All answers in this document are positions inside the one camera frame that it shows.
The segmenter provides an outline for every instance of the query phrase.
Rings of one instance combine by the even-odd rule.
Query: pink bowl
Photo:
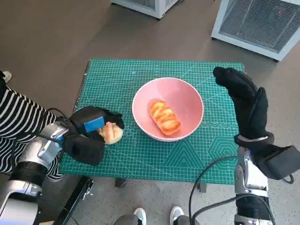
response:
[[[148,104],[164,100],[181,122],[181,128],[171,136],[164,135],[148,114]],[[203,101],[189,83],[172,77],[158,78],[144,84],[135,94],[132,114],[137,125],[150,137],[162,142],[174,142],[193,133],[203,118]]]

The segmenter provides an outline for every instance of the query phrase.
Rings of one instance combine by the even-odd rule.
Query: glazed pastry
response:
[[[160,131],[167,136],[176,133],[181,123],[165,101],[154,100],[149,104],[148,112]]]
[[[115,144],[123,136],[123,130],[111,122],[107,122],[104,127],[98,129],[98,133],[104,138],[105,144]]]

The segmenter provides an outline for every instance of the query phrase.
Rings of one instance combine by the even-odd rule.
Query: white appliance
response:
[[[300,0],[222,0],[211,37],[281,61],[300,39]]]
[[[161,19],[178,0],[111,0],[135,11]]]

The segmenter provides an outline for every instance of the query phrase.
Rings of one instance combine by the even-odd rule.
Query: vent grille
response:
[[[155,0],[128,0],[155,10]]]
[[[165,0],[165,7],[168,8],[172,0]]]
[[[299,28],[299,5],[280,0],[230,0],[220,33],[279,53]]]

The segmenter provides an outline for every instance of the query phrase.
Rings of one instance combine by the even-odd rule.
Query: shoe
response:
[[[183,215],[184,215],[184,212],[183,212],[182,208],[180,208],[179,206],[174,206],[170,213],[170,225],[173,225],[174,221],[178,217],[183,216]]]
[[[142,221],[142,225],[146,225],[146,212],[143,208],[136,209],[133,214],[135,214]]]
[[[4,79],[5,83],[8,83],[12,77],[11,73],[8,71],[4,71],[3,74],[4,74],[3,79]]]

